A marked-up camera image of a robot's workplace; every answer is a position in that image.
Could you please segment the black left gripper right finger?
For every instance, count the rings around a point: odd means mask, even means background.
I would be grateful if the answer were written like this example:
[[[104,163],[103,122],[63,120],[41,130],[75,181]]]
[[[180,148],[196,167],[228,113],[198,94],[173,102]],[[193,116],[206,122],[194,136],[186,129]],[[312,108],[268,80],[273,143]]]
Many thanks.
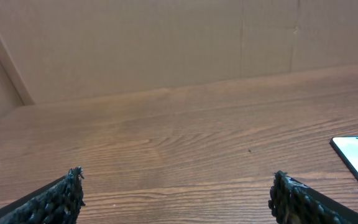
[[[275,173],[268,207],[279,224],[358,224],[358,213],[287,175]]]

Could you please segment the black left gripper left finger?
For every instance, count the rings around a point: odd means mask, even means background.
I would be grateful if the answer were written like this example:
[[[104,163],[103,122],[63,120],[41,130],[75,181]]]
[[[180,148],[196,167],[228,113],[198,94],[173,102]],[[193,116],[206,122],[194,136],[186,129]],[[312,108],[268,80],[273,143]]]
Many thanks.
[[[72,168],[63,177],[0,208],[0,224],[76,223],[85,206],[83,169]]]

